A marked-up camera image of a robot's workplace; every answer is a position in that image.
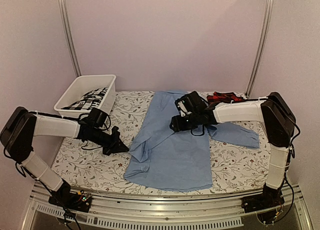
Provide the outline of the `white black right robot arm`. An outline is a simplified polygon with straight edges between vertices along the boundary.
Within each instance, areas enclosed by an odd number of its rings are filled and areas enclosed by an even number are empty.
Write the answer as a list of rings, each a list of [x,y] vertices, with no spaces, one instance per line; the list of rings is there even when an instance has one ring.
[[[296,118],[277,92],[258,99],[206,102],[193,91],[174,102],[179,114],[173,116],[169,127],[174,132],[192,131],[235,121],[256,121],[263,126],[270,145],[269,171],[266,187],[259,196],[262,208],[269,208],[278,200],[291,159],[296,156],[293,140],[301,133]]]

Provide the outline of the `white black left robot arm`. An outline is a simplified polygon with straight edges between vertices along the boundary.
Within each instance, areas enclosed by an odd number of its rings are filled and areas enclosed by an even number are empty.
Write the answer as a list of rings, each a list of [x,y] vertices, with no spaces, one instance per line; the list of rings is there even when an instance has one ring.
[[[4,155],[20,166],[22,172],[27,172],[54,192],[55,199],[63,207],[70,207],[75,201],[74,196],[70,193],[70,184],[36,152],[35,139],[41,137],[91,142],[106,156],[129,150],[121,140],[119,128],[112,126],[110,116],[98,108],[78,117],[68,117],[18,106],[0,132]]]

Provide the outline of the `light blue long sleeve shirt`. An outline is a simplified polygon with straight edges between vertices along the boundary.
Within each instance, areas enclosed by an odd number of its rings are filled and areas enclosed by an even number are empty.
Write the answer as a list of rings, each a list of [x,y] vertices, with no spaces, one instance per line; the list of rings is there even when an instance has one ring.
[[[170,129],[178,114],[174,101],[184,92],[157,91],[129,153],[124,178],[132,183],[164,191],[190,192],[213,185],[210,139],[258,149],[258,133],[231,122],[198,128],[193,133]]]

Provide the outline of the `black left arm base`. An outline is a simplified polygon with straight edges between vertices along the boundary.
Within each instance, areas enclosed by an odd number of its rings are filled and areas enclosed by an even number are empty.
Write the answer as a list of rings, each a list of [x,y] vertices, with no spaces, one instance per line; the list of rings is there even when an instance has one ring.
[[[60,189],[52,191],[48,202],[69,210],[88,213],[92,205],[92,195],[83,190],[71,192],[69,189]]]

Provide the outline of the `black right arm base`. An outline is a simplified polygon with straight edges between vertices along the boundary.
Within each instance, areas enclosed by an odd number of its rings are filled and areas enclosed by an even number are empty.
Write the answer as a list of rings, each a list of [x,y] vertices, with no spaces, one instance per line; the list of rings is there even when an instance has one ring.
[[[241,207],[245,213],[273,208],[284,203],[281,189],[272,189],[266,185],[263,186],[262,193],[241,199]]]

